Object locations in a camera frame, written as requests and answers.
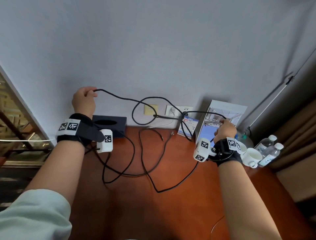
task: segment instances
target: white bottle cap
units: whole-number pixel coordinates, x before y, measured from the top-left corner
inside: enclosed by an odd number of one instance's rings
[[[276,149],[279,149],[279,150],[281,150],[281,149],[283,149],[284,148],[284,146],[281,144],[281,143],[276,143],[275,145],[274,145],[274,147],[276,148]]]
[[[274,136],[274,135],[270,135],[270,136],[268,137],[268,139],[270,139],[271,141],[275,141],[275,140],[277,139],[277,137]]]

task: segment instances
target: light green sleeve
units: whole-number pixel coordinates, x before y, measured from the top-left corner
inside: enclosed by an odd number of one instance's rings
[[[0,239],[68,239],[70,210],[68,201],[57,192],[28,190],[0,212]]]

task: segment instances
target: reddish-brown table surface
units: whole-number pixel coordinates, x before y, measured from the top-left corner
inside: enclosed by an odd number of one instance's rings
[[[135,159],[127,173],[142,173],[138,127],[126,134],[136,146]],[[172,130],[158,129],[166,140]],[[158,161],[164,142],[153,131],[143,131],[143,158],[150,169]],[[126,138],[114,139],[109,165],[122,171],[131,160],[132,144]],[[174,135],[168,142],[159,166],[150,174],[161,190],[181,181],[195,166],[195,144]],[[100,154],[103,160],[107,153]],[[83,161],[78,190],[72,206],[70,239],[229,239],[224,216],[217,166],[200,163],[180,186],[156,193],[147,176],[120,177],[103,185],[103,165],[93,152]],[[283,239],[316,239],[315,232],[296,208],[291,197],[267,167],[245,168],[265,202]],[[117,174],[106,169],[105,180]]]

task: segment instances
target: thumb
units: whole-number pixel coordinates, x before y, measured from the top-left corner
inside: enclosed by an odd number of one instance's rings
[[[93,97],[94,97],[94,91],[90,90],[90,91],[87,93],[87,97],[88,97],[88,98],[93,98]]]

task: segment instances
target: person's left hand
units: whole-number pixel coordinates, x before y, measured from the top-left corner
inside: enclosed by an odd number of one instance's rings
[[[81,113],[92,119],[92,115],[95,111],[94,98],[98,96],[96,87],[82,87],[74,94],[72,99],[72,106],[74,107],[75,113]]]

